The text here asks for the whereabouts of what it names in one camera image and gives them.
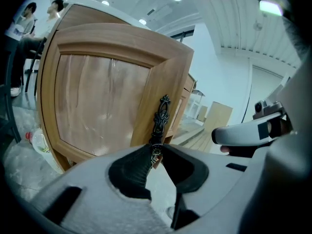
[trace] black chair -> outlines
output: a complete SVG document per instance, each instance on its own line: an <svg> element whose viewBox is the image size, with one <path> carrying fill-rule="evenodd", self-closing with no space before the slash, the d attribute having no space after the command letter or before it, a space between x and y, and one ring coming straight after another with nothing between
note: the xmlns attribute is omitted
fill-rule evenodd
<svg viewBox="0 0 312 234"><path fill-rule="evenodd" d="M41 54L43 52L44 44L45 44L46 41L47 41L47 38L44 38L42 40L42 42L40 43L39 48L36 51L35 50L30 50L28 55L27 55L27 59L32 59L32 62L30 64L30 68L25 71L25 72L27 72L27 81L26 81L25 93L27 93L27 91L28 91L29 79L30 79L30 76L31 76L31 74L33 72L33 67L34 67L34 64L35 64L35 60L40 60L41 59ZM36 83L35 83L34 96L36 96L36 90L37 90L37 78L36 78Z"/></svg>
<svg viewBox="0 0 312 234"><path fill-rule="evenodd" d="M4 55L6 68L4 74L4 84L0 84L0 97L4 97L7 119L0 118L0 144L2 144L2 140L5 138L5 135L10 129L12 130L15 141L18 143L21 138L16 126L11 99L12 60L10 59L12 58L12 55L9 51L4 51Z"/></svg>

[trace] cabinet door frame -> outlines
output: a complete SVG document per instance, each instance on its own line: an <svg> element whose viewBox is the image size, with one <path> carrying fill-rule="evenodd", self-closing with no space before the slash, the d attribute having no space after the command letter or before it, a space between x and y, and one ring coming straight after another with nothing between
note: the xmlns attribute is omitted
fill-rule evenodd
<svg viewBox="0 0 312 234"><path fill-rule="evenodd" d="M57 158L59 154L74 162L94 157L59 137L54 105L56 75L61 55L99 56L150 68L131 146L147 143L154 126L154 113L151 112L157 111L160 98L168 94L172 102L169 108L171 117L164 132L166 136L188 76L193 57L191 48L159 33L125 24L93 23L59 30L51 39L38 77L41 81L38 88L41 127L59 166L63 166Z"/></svg>

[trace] air vent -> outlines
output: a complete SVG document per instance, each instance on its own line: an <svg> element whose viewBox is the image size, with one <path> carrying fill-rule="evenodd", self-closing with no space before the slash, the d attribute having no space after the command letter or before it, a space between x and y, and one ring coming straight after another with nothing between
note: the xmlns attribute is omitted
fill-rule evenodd
<svg viewBox="0 0 312 234"><path fill-rule="evenodd" d="M147 15L149 16L150 14L152 14L155 11L155 9L152 9L149 13L147 13Z"/></svg>

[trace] wooden cabinet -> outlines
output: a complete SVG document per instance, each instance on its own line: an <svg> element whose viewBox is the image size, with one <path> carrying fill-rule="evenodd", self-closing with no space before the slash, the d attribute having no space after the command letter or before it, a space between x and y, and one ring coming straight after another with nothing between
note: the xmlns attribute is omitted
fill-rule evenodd
<svg viewBox="0 0 312 234"><path fill-rule="evenodd" d="M94 23L58 30L45 47L38 109L58 165L148 143L160 99L168 95L174 132L189 97L184 89L193 50L127 24Z"/></svg>

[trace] white shirt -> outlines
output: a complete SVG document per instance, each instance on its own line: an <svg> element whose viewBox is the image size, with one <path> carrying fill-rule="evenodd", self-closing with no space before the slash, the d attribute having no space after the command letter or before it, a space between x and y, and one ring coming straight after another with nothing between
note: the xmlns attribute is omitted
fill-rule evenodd
<svg viewBox="0 0 312 234"><path fill-rule="evenodd" d="M36 38L48 38L54 24L57 22L58 18L49 20L49 18L43 18L35 23L35 37Z"/></svg>

